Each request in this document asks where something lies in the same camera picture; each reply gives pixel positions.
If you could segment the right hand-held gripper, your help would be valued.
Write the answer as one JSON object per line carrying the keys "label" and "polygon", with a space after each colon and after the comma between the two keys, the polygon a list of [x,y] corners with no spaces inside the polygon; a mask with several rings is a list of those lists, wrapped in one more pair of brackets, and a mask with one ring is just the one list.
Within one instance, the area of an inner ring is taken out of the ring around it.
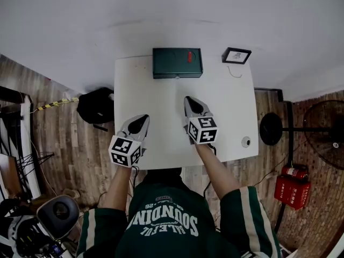
{"label": "right hand-held gripper", "polygon": [[185,96],[184,98],[185,123],[184,129],[191,145],[212,144],[216,141],[219,127],[213,113],[201,100]]}

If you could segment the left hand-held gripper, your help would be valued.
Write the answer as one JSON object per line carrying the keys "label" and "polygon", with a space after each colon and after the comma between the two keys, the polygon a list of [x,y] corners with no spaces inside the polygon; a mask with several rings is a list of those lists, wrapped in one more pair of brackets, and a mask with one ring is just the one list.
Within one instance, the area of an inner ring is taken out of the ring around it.
{"label": "left hand-held gripper", "polygon": [[150,116],[142,114],[125,121],[113,135],[110,146],[110,161],[119,166],[132,168],[138,166],[140,158],[145,152],[145,139],[150,123]]}

